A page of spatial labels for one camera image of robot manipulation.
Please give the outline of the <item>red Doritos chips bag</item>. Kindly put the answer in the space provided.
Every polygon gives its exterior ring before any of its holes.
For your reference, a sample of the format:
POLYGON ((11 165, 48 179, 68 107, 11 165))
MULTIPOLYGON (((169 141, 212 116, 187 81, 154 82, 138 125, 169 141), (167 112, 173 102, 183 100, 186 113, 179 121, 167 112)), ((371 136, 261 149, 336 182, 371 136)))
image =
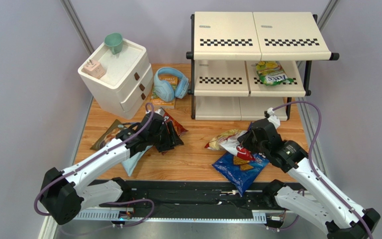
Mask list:
POLYGON ((176 121, 170 114, 168 114, 163 108, 159 108, 156 110, 156 113, 161 115, 164 119, 164 126, 165 128, 162 131, 162 144, 161 146, 157 146, 156 149, 162 154, 165 155, 169 150, 167 149, 167 144, 166 144, 166 139, 167 139, 167 127, 166 127, 166 122, 171 121, 174 124, 175 130, 177 131, 179 137, 186 132, 188 132, 187 129, 185 129, 178 121, 176 121))

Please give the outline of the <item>white red Chuba chips bag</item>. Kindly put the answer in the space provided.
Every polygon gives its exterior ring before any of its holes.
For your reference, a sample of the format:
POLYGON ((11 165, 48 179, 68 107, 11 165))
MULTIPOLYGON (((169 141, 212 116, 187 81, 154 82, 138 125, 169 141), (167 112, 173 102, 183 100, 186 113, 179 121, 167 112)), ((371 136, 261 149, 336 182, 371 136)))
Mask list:
POLYGON ((255 161, 254 156, 238 141, 238 138, 246 133, 245 130, 231 129, 212 138, 204 148, 210 150, 226 150, 234 156, 246 160, 255 161))

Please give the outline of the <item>blue Doritos chips bag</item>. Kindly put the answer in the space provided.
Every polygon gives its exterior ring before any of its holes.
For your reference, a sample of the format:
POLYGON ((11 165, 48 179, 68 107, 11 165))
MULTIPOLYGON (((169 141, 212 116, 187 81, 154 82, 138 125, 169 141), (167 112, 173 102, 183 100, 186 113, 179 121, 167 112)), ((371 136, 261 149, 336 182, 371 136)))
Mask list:
POLYGON ((244 160, 226 152, 212 164, 216 171, 236 187, 241 197, 269 164, 269 161, 262 155, 253 154, 252 156, 253 159, 244 160))

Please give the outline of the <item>green Foxs snack bag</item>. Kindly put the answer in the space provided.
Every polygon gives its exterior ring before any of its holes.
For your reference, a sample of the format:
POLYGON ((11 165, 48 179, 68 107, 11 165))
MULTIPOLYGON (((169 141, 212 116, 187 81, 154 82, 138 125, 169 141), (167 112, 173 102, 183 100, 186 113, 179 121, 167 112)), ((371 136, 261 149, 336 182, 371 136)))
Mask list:
POLYGON ((259 81, 265 86, 293 83, 279 61, 259 61, 256 65, 259 81))

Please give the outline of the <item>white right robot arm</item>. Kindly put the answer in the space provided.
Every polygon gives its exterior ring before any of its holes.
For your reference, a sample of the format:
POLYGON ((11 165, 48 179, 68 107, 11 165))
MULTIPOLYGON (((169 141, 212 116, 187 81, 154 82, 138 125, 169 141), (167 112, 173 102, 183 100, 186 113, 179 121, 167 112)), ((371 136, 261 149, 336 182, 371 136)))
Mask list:
POLYGON ((260 119, 238 137, 239 145, 250 153, 263 155, 273 166, 297 180, 316 200, 300 195, 280 180, 273 180, 263 189, 264 204, 293 211, 317 226, 329 239, 371 239, 380 214, 345 195, 298 143, 281 138, 277 132, 279 125, 274 116, 260 119))

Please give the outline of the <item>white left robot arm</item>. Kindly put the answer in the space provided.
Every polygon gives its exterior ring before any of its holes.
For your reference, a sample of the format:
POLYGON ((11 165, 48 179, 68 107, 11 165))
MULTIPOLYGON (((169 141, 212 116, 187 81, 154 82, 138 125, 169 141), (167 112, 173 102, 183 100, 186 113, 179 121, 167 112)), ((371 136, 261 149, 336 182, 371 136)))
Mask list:
POLYGON ((155 112, 149 112, 141 122, 122 129, 115 138, 96 153, 78 164, 58 170, 53 167, 45 173, 41 192, 37 196, 59 225, 74 219, 80 211, 101 204, 129 203, 131 187, 120 177, 105 183, 92 182, 111 169, 148 147, 166 152, 182 146, 173 122, 155 112))

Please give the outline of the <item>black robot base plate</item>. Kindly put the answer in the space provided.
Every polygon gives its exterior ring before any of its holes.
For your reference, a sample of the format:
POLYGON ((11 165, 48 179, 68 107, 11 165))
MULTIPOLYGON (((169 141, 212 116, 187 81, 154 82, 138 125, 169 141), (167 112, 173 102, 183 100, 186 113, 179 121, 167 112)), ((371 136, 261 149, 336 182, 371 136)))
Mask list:
POLYGON ((197 217, 228 219, 244 218, 252 210, 282 213, 284 208, 267 203, 262 197, 266 182, 253 183, 243 197, 230 182, 138 181, 129 180, 129 198, 150 199, 155 204, 132 204, 133 214, 139 217, 197 217))

